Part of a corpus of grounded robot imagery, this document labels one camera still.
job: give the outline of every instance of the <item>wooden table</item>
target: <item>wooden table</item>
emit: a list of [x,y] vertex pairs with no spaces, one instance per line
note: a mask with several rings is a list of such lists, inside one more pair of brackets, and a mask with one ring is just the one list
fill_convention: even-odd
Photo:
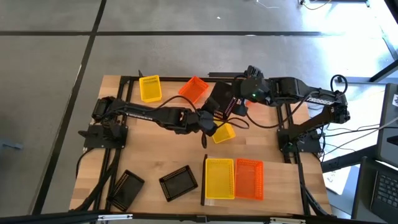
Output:
[[[98,97],[116,96],[120,78],[113,75],[104,76]],[[177,95],[184,84],[185,82],[162,82],[162,101],[144,103],[140,98],[138,82],[135,82],[131,102],[156,107],[161,102]],[[210,87],[196,103],[197,108],[204,104],[215,83],[208,84]],[[123,98],[126,96],[127,87],[124,90]],[[167,106],[190,107],[183,99],[175,99]],[[277,123],[275,108],[251,104],[249,113],[255,121],[263,125]],[[294,121],[300,124],[307,119],[309,119],[307,107],[302,106],[294,114]],[[284,163],[277,143],[276,128],[261,129],[253,124],[250,125],[250,129],[234,128],[236,133],[234,139],[215,144],[212,138],[208,137],[208,147],[203,149],[200,143],[201,133],[176,135],[173,131],[160,128],[153,122],[136,118],[128,118],[126,124],[129,126],[129,132],[126,147],[122,150],[117,179],[128,169],[145,180],[143,188],[128,212],[197,215],[303,214],[298,167],[296,164]],[[264,200],[206,199],[205,206],[201,206],[202,165],[205,154],[209,157],[264,161]],[[103,155],[104,149],[95,149],[81,161],[70,202],[71,209],[79,206],[96,185],[100,176]],[[307,188],[323,209],[331,213],[319,160],[310,153],[300,155]],[[191,167],[199,187],[167,202],[160,187],[159,178],[185,165]],[[100,208],[104,208],[107,192],[108,184],[104,187]],[[111,211],[119,212],[115,207],[112,207]]]

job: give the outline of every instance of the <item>orange basket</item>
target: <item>orange basket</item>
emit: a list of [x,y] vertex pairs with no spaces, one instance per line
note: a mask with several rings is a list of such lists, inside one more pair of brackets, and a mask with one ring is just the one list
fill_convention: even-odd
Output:
[[263,200],[262,161],[236,159],[235,196]]
[[178,91],[178,93],[179,95],[187,97],[192,103],[196,103],[207,88],[209,88],[207,83],[194,76],[181,88],[180,91]]

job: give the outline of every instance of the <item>concrete floor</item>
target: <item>concrete floor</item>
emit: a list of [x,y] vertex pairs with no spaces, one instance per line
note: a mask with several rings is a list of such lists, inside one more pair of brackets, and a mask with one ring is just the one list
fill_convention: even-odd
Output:
[[[0,2],[0,30],[91,30],[100,0]],[[392,62],[378,21],[363,3],[317,11],[296,1],[108,1],[99,30],[345,32],[339,37],[97,37],[55,169],[44,213],[68,210],[76,160],[103,75],[204,77],[243,72],[292,76],[329,89],[340,73],[372,76]],[[24,145],[0,152],[0,217],[30,212],[72,89],[87,37],[0,37],[0,138]],[[351,86],[359,98],[365,86]]]

